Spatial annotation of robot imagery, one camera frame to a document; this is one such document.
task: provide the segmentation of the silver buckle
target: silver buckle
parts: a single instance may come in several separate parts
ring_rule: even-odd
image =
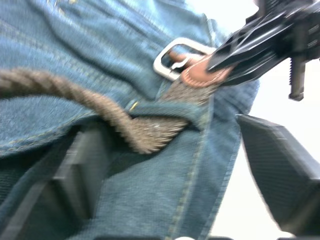
[[[161,62],[161,59],[175,46],[177,45],[185,45],[187,47],[190,47],[194,50],[197,50],[203,54],[209,55],[212,54],[216,49],[214,47],[209,47],[202,45],[199,42],[193,41],[189,38],[185,37],[178,37],[175,40],[173,40],[171,43],[169,43],[168,46],[166,46],[160,54],[155,58],[153,62],[153,70],[158,73],[159,75],[171,80],[175,81],[179,78],[180,73],[175,72],[175,68],[182,68],[188,61],[188,59],[183,60],[182,62],[177,62],[172,65],[171,68],[168,68],[164,66]]]

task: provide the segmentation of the denim fabric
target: denim fabric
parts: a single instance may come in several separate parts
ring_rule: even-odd
[[[144,103],[134,116],[167,114],[196,126],[157,154],[115,149],[113,161],[128,166],[106,177],[96,216],[70,239],[207,237],[239,148],[236,114],[249,112],[259,82],[221,88],[205,106],[189,104],[188,114],[185,103],[154,103],[171,82],[152,65],[175,38],[218,47],[229,34],[183,0],[1,1],[1,68],[50,71],[124,109]],[[77,103],[50,96],[1,100],[0,160],[51,144],[92,116]],[[16,195],[9,192],[8,198]]]

